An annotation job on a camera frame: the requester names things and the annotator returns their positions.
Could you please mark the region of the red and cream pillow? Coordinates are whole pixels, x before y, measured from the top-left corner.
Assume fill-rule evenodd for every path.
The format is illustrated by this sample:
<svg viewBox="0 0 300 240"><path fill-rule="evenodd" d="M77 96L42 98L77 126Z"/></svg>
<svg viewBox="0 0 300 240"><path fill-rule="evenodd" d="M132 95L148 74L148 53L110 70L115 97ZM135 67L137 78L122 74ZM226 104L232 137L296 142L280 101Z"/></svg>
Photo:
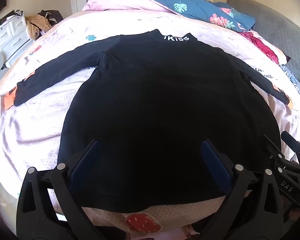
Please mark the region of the red and cream pillow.
<svg viewBox="0 0 300 240"><path fill-rule="evenodd" d="M287 56L281 49L277 48L267 40L265 40L256 31L246 31L239 33L247 40L249 40L254 46L256 46L262 53L264 53L271 61L277 65L285 65L290 61L290 57Z"/></svg>

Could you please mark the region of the tan fuzzy garment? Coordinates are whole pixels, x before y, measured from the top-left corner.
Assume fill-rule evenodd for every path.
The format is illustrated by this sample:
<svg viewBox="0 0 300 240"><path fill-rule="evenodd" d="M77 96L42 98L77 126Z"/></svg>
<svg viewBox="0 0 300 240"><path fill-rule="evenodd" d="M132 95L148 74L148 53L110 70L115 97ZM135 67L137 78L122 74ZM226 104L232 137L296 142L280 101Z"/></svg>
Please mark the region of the tan fuzzy garment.
<svg viewBox="0 0 300 240"><path fill-rule="evenodd" d="M41 31L47 32L52 28L48 19L41 15L25 17L25 20L27 32L32 40L36 40L40 36Z"/></svg>

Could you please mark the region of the grey quilted headboard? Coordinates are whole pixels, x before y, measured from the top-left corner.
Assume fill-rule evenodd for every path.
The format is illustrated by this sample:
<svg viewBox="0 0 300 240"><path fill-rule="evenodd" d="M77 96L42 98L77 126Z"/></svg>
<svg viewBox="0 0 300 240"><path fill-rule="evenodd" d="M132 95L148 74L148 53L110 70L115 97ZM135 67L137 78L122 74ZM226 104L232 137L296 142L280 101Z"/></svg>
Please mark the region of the grey quilted headboard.
<svg viewBox="0 0 300 240"><path fill-rule="evenodd" d="M254 16L254 31L290 57L286 64L300 82L300 27L279 12L254 0L228 0L237 11Z"/></svg>

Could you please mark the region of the black IKISS long-sleeve shirt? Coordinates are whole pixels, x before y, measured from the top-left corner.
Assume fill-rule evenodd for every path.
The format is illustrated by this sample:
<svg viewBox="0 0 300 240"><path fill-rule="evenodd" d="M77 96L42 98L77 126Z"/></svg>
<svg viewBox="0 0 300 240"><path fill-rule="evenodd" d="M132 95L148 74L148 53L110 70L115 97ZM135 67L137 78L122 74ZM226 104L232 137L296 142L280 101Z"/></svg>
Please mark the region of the black IKISS long-sleeve shirt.
<svg viewBox="0 0 300 240"><path fill-rule="evenodd" d="M65 78L93 68L66 114L58 161L97 140L100 151L76 175L82 207L132 213L222 195L202 158L209 140L258 171L261 139L281 145L279 126L260 91L289 104L262 74L219 48L158 30L93 41L39 67L17 84L16 106Z"/></svg>

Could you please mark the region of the pink strawberry print quilt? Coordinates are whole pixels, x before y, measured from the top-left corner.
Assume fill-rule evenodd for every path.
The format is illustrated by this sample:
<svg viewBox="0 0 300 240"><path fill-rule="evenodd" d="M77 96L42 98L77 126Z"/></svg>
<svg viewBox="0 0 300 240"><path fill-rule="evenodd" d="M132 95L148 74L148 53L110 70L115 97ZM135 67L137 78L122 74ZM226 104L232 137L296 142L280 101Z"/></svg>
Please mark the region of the pink strawberry print quilt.
<svg viewBox="0 0 300 240"><path fill-rule="evenodd" d="M168 12L108 10L78 12L57 24L34 42L0 80L0 212L15 230L21 179L35 164L51 168L57 161L61 130L70 102L92 73L84 69L40 93L19 107L4 108L4 97L38 67L83 44L117 35L159 30L180 36L190 33L199 41L221 48L263 74L292 100L285 106L262 92L281 131L300 141L300 95L284 72L241 34L220 26Z"/></svg>

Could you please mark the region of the blue floral duvet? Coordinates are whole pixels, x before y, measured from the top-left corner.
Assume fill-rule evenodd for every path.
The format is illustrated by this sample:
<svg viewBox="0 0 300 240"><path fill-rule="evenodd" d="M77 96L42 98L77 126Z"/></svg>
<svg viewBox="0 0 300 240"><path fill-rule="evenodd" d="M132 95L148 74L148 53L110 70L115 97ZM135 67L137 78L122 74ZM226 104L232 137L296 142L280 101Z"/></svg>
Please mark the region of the blue floral duvet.
<svg viewBox="0 0 300 240"><path fill-rule="evenodd" d="M170 12L243 33L253 29L256 19L230 5L207 0L89 0L83 11L149 10Z"/></svg>

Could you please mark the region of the blue patterned pillow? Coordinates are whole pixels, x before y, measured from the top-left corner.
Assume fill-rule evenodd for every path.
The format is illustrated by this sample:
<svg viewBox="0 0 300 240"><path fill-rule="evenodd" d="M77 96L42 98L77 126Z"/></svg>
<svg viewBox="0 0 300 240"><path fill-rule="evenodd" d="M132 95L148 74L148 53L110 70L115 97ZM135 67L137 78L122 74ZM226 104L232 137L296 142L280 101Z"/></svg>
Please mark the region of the blue patterned pillow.
<svg viewBox="0 0 300 240"><path fill-rule="evenodd" d="M286 67L285 65L280 65L280 68L286 74L286 76L289 78L290 82L293 84L295 89L300 94L300 81L294 76L292 71L288 67Z"/></svg>

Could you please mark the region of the black bag on floor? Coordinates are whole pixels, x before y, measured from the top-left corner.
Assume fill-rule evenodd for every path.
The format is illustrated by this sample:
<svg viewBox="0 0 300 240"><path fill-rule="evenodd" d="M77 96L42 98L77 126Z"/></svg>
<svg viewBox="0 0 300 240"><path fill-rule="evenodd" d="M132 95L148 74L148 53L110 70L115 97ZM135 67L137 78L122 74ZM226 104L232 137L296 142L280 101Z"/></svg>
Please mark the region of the black bag on floor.
<svg viewBox="0 0 300 240"><path fill-rule="evenodd" d="M45 17L51 26L54 26L64 20L63 16L58 10L42 10L38 14Z"/></svg>

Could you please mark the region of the white drawer cabinet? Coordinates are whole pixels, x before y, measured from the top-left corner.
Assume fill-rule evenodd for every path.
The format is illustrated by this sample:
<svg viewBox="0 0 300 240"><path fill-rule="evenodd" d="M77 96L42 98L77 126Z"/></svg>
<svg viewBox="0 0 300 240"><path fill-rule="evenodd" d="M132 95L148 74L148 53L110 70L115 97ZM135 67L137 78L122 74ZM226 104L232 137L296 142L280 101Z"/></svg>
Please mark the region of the white drawer cabinet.
<svg viewBox="0 0 300 240"><path fill-rule="evenodd" d="M23 11L17 10L0 25L0 54L7 68L12 67L32 43Z"/></svg>

